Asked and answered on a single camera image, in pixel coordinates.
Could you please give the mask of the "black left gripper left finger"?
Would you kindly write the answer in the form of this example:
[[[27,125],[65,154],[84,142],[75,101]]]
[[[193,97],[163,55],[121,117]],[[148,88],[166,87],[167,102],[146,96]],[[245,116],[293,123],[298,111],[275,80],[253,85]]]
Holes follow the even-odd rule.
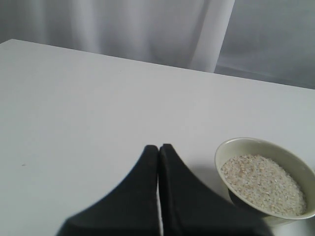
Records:
[[[158,236],[158,148],[145,146],[129,174],[104,198],[69,217],[59,236]]]

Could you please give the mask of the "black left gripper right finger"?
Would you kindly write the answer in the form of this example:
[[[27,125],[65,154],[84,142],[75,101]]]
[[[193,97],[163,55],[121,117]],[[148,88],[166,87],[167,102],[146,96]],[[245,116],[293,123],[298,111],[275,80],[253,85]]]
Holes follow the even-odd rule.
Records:
[[[200,181],[171,144],[159,150],[159,198],[165,236],[270,236],[262,219]]]

